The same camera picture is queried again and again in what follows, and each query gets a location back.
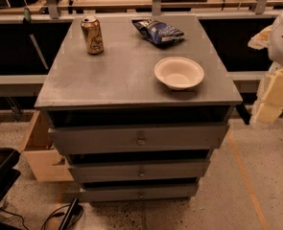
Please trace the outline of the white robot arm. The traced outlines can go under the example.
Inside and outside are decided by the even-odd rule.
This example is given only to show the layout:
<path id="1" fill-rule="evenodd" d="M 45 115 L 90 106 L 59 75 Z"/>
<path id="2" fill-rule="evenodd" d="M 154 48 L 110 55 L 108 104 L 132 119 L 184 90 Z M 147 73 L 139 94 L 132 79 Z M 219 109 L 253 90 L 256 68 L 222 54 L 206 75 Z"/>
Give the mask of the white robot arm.
<path id="1" fill-rule="evenodd" d="M 283 111 L 283 11 L 270 26 L 249 40 L 248 47 L 257 50 L 267 48 L 272 61 L 270 70 L 259 83 L 252 121 L 273 123 Z"/>

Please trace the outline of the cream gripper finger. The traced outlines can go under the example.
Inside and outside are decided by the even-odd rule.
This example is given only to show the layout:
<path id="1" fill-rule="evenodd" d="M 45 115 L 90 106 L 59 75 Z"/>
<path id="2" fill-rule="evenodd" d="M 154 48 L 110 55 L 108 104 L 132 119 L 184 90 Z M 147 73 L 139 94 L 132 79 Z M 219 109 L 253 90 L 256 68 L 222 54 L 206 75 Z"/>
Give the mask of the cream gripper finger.
<path id="1" fill-rule="evenodd" d="M 269 46 L 270 33 L 271 26 L 268 26 L 249 40 L 248 47 L 256 50 L 267 48 Z"/>
<path id="2" fill-rule="evenodd" d="M 274 123 L 283 112 L 283 65 L 274 62 L 260 80 L 251 122 Z"/>

